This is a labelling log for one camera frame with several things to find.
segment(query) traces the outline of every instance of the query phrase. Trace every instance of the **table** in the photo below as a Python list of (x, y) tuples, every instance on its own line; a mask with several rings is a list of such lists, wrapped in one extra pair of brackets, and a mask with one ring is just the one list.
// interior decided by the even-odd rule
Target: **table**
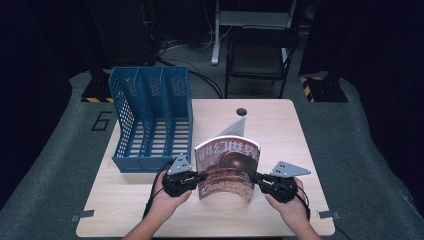
[[(302, 128), (293, 103), (287, 99), (193, 99), (193, 146), (216, 135), (239, 119), (245, 108), (245, 137), (261, 144), (258, 172), (269, 173), (279, 161), (307, 168), (299, 176), (310, 200), (311, 224), (320, 235), (335, 231)], [(94, 216), (81, 218), (79, 237), (123, 237), (142, 218), (155, 174), (120, 173), (112, 160), (119, 139), (115, 126), (84, 210)], [(199, 200), (197, 189), (186, 203), (156, 232), (156, 237), (266, 237), (292, 236), (280, 215), (266, 201), (258, 186), (252, 201), (239, 195), (215, 193)]]
[(212, 52), (212, 65), (218, 64), (221, 40), (219, 26), (243, 26), (259, 25), (269, 27), (290, 27), (297, 0), (291, 0), (291, 8), (288, 13), (278, 12), (244, 12), (244, 11), (221, 11), (219, 0), (215, 1), (215, 41)]

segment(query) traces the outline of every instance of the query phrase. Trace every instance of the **black curtain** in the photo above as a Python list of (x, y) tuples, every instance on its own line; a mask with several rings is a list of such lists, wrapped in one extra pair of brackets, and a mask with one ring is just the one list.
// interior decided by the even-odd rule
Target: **black curtain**
[(84, 0), (0, 2), (0, 207), (56, 128), (69, 78), (107, 67), (94, 26)]
[(422, 215), (423, 11), (418, 0), (322, 0), (299, 71), (331, 72), (357, 88), (374, 143)]

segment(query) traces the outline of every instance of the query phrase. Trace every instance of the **magazine cover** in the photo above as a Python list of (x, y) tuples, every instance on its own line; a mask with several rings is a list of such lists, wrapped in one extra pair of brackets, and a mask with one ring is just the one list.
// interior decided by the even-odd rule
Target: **magazine cover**
[(208, 175), (198, 184), (199, 198), (231, 192), (250, 202), (255, 186), (250, 179), (256, 175), (259, 155), (258, 143), (235, 135), (218, 136), (196, 147), (198, 174)]

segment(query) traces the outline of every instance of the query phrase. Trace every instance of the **blue plastic file organizer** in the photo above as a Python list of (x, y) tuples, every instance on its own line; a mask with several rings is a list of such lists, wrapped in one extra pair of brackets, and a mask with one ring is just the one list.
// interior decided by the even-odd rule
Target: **blue plastic file organizer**
[(109, 77), (121, 135), (114, 156), (121, 172), (158, 172), (172, 156), (190, 160), (193, 132), (185, 67), (115, 67)]

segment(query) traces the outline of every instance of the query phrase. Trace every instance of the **black chair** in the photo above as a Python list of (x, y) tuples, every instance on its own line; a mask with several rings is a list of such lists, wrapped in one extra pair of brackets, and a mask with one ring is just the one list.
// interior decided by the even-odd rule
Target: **black chair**
[(278, 95), (282, 98), (292, 55), (299, 42), (298, 33), (290, 28), (233, 27), (227, 43), (224, 98), (229, 93), (230, 78), (270, 80), (271, 85), (282, 81)]

